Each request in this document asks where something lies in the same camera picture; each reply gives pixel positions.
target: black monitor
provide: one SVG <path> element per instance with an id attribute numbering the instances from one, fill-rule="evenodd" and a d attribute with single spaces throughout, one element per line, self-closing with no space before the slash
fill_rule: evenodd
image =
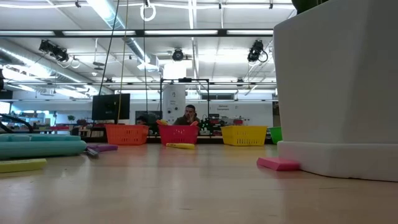
<path id="1" fill-rule="evenodd" d="M 136 111 L 136 119 L 139 117 L 145 117 L 147 119 L 147 124 L 156 124 L 158 119 L 161 119 L 160 111 Z"/>
<path id="2" fill-rule="evenodd" d="M 130 94 L 122 94 L 119 119 L 130 119 Z M 119 94 L 93 97 L 93 120 L 118 121 Z"/>

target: window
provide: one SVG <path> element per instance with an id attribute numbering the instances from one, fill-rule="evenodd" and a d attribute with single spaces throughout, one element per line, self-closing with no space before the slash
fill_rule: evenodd
<path id="1" fill-rule="evenodd" d="M 6 103 L 6 102 L 0 102 L 0 113 L 2 114 L 8 114 L 10 113 L 10 103 Z"/>
<path id="2" fill-rule="evenodd" d="M 233 100 L 234 93 L 219 93 L 219 94 L 210 93 L 209 97 L 211 100 Z M 202 94 L 201 98 L 203 100 L 207 100 L 208 99 L 207 93 Z"/>

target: green basket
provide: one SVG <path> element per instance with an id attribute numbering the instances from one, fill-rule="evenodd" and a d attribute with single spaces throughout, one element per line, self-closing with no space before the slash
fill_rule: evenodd
<path id="1" fill-rule="evenodd" d="M 273 128 L 268 128 L 268 129 L 271 132 L 271 138 L 272 138 L 272 142 L 274 144 L 277 144 L 279 141 L 282 140 L 282 128 L 281 127 L 273 127 Z"/>

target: white cylinder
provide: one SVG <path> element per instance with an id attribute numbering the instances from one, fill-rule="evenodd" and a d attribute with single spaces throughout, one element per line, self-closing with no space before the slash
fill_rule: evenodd
<path id="1" fill-rule="evenodd" d="M 169 124 L 184 115 L 185 85 L 169 85 L 163 91 L 163 119 Z"/>

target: orange basket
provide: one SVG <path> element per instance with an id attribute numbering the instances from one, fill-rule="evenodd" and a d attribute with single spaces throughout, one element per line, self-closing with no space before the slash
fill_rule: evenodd
<path id="1" fill-rule="evenodd" d="M 105 128 L 109 144 L 138 146 L 147 142 L 148 126 L 106 124 Z"/>

